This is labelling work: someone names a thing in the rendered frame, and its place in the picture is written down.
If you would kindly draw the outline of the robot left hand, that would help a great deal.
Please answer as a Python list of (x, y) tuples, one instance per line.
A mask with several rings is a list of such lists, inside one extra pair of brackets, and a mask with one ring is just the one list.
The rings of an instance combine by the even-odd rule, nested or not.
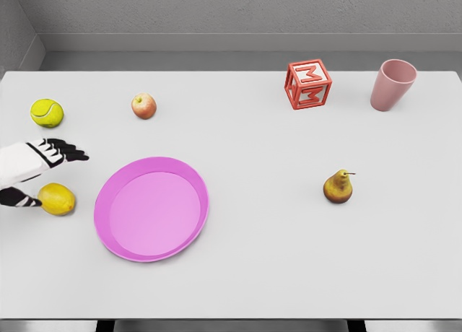
[(65, 162), (87, 161), (89, 156), (63, 139), (37, 139), (0, 148), (0, 205), (41, 206), (42, 201), (15, 188)]

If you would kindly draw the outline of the yellow lemon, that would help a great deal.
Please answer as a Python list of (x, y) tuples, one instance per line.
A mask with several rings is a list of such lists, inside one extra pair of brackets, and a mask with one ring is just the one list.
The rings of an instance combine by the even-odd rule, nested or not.
[(74, 210), (75, 195), (66, 186), (59, 183), (49, 183), (38, 192), (42, 209), (54, 216), (64, 216)]

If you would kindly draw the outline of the pink round plate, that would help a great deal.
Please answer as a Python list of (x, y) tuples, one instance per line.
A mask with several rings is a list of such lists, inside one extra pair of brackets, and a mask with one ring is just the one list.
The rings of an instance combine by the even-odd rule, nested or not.
[(170, 157), (148, 157), (112, 174), (98, 193), (94, 225), (113, 254), (155, 262), (187, 248), (202, 231), (209, 211), (204, 179)]

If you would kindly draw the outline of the yellow-green tennis ball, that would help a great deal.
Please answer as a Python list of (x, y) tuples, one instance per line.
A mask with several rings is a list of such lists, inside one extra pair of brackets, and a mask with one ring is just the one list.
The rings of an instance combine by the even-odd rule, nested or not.
[(30, 117), (39, 126), (55, 128), (64, 119), (64, 109), (55, 100), (40, 99), (32, 104)]

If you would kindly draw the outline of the red apple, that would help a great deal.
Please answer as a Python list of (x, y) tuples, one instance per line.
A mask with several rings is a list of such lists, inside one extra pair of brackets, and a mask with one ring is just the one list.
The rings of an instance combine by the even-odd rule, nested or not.
[(132, 99), (131, 109), (138, 118), (147, 120), (156, 113), (157, 103), (149, 93), (141, 92)]

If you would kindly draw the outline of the red letter block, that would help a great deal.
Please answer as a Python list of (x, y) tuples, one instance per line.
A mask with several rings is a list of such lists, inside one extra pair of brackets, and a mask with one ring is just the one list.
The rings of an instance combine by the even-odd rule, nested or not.
[(284, 90), (294, 110), (325, 105), (332, 79), (322, 60), (288, 64)]

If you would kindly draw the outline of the brown-yellow pear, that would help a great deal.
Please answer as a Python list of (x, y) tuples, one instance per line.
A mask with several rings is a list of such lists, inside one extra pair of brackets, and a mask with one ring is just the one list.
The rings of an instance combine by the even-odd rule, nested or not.
[(353, 187), (349, 178), (351, 175), (355, 175), (355, 172), (344, 169), (334, 173), (323, 184), (324, 196), (334, 204), (347, 202), (353, 194)]

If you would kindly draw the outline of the pink cup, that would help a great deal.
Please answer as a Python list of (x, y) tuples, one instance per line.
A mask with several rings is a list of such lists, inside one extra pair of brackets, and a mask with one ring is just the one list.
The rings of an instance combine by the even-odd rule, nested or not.
[(380, 66), (372, 94), (371, 106), (389, 111), (408, 92), (417, 79), (416, 68), (401, 59), (389, 59)]

